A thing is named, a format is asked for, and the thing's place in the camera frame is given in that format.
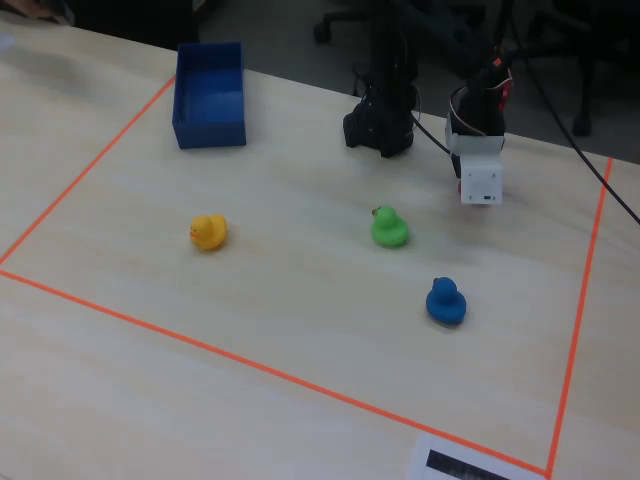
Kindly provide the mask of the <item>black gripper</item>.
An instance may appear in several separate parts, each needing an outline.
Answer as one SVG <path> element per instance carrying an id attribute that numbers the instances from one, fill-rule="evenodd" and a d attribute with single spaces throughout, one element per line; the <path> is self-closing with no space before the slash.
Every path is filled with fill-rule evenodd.
<path id="1" fill-rule="evenodd" d="M 506 74 L 479 73 L 469 79 L 456 106 L 456 132 L 471 136 L 503 136 L 503 88 Z M 453 169 L 461 179 L 461 161 L 451 154 Z"/>

